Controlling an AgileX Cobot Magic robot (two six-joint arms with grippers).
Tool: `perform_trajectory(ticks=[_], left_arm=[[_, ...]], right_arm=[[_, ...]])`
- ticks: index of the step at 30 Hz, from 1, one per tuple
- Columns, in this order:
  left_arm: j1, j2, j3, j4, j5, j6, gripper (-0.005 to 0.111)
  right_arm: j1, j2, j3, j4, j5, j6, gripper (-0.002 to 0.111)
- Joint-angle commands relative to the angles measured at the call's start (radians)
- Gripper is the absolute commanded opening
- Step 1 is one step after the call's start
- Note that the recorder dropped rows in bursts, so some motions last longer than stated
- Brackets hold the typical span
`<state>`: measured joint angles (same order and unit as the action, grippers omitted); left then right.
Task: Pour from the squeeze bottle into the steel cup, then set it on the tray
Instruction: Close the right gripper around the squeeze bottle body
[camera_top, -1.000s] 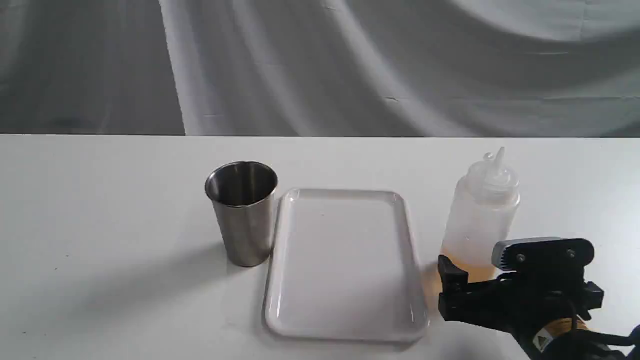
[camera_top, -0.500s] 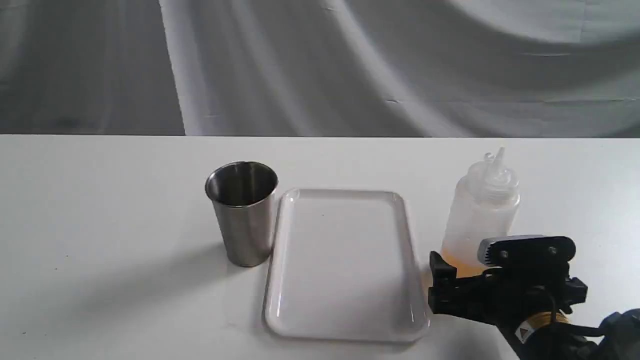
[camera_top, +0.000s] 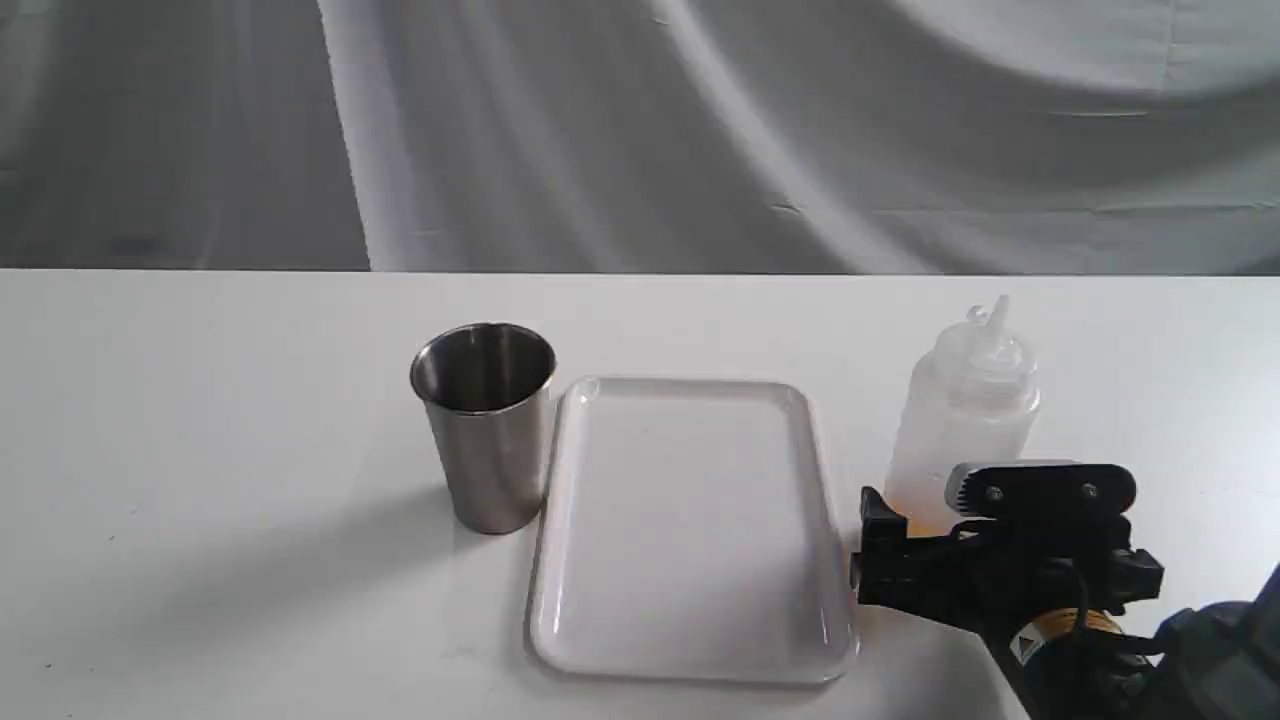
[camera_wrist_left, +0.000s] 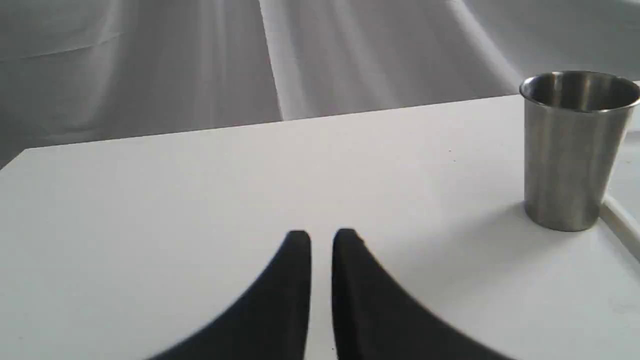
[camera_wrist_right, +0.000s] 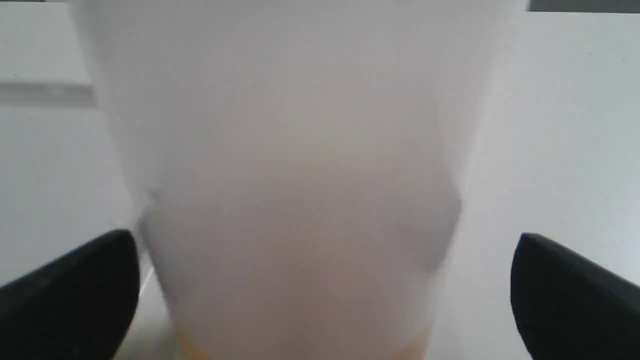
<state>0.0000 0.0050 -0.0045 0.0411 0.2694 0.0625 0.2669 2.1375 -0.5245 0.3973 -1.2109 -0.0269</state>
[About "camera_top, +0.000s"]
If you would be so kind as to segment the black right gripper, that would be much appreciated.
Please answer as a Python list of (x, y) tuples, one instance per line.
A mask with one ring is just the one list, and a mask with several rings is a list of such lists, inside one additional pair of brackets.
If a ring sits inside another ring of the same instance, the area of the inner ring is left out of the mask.
[(860, 548), (850, 584), (860, 605), (1010, 639), (1052, 614), (1074, 641), (1119, 634), (1114, 616), (1155, 600), (1165, 568), (1132, 547), (1130, 523), (1053, 525), (968, 520), (943, 536), (911, 537), (908, 519), (872, 486), (860, 491)]

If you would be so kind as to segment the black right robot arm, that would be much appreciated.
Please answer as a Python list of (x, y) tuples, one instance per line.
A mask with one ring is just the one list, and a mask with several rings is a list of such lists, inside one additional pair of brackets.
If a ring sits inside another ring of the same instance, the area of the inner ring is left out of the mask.
[(1010, 501), (913, 537), (863, 488), (858, 602), (975, 635), (1032, 719), (1277, 716), (1276, 575), (1252, 601), (1184, 609), (1133, 635), (1116, 616), (1156, 597), (1164, 569), (1129, 546), (1123, 511)]

